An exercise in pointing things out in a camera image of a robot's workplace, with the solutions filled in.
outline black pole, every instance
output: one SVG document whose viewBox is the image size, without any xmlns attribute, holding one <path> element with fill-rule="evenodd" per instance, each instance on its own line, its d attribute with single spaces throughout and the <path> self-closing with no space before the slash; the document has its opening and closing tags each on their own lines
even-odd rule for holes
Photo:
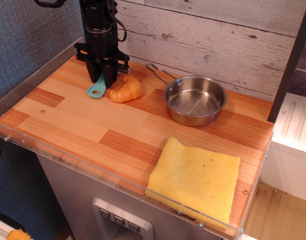
<svg viewBox="0 0 306 240">
<path fill-rule="evenodd" d="M 267 120 L 269 122 L 274 123 L 277 119 L 279 110 L 286 96 L 289 84 L 291 82 L 293 73 L 295 71 L 297 62 L 299 60 L 299 57 L 303 51 L 305 42 L 306 42 L 306 11 L 305 11 L 301 26 L 299 27 L 292 52 L 289 56 L 289 59 L 288 59 L 288 62 L 285 68 L 285 72 L 279 84 L 273 106 L 268 116 Z"/>
</svg>

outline orange object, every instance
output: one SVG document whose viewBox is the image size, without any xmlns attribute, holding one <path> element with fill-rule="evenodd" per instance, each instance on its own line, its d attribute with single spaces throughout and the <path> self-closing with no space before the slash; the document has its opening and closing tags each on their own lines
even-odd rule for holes
<svg viewBox="0 0 306 240">
<path fill-rule="evenodd" d="M 31 236 L 23 230 L 12 230 L 9 232 L 6 240 L 31 240 Z"/>
<path fill-rule="evenodd" d="M 110 99 L 115 103 L 122 103 L 138 98 L 142 94 L 142 86 L 139 80 L 133 76 L 125 76 L 122 79 L 125 83 L 118 91 L 109 92 Z"/>
</svg>

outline wooden cutting board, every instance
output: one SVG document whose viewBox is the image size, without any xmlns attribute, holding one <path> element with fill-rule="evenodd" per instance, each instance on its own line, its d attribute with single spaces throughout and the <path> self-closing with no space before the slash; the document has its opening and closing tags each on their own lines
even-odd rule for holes
<svg viewBox="0 0 306 240">
<path fill-rule="evenodd" d="M 142 95 L 113 103 L 110 90 L 91 98 L 86 65 L 72 57 L 0 118 L 0 134 L 100 181 L 143 195 L 169 137 L 186 146 L 241 157 L 230 225 L 240 228 L 259 167 L 272 134 L 266 121 L 272 103 L 227 91 L 219 118 L 187 127 L 173 121 L 163 98 L 165 83 L 145 66 L 130 63 Z"/>
</svg>

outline whitewashed wood backdrop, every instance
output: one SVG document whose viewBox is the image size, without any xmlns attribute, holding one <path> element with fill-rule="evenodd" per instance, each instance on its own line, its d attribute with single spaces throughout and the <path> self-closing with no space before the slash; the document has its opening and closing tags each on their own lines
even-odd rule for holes
<svg viewBox="0 0 306 240">
<path fill-rule="evenodd" d="M 273 101 L 306 0 L 120 0 L 117 8 L 128 34 L 119 49 L 132 62 Z"/>
</svg>

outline metal pan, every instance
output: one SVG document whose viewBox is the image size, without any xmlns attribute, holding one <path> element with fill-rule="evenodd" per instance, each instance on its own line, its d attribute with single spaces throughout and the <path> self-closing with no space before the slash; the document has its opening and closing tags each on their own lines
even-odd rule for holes
<svg viewBox="0 0 306 240">
<path fill-rule="evenodd" d="M 218 82 L 203 76 L 175 78 L 152 63 L 146 67 L 167 84 L 164 100 L 169 115 L 178 123 L 196 127 L 215 121 L 226 104 L 227 94 Z M 175 80 L 168 83 L 156 70 L 165 72 Z"/>
</svg>

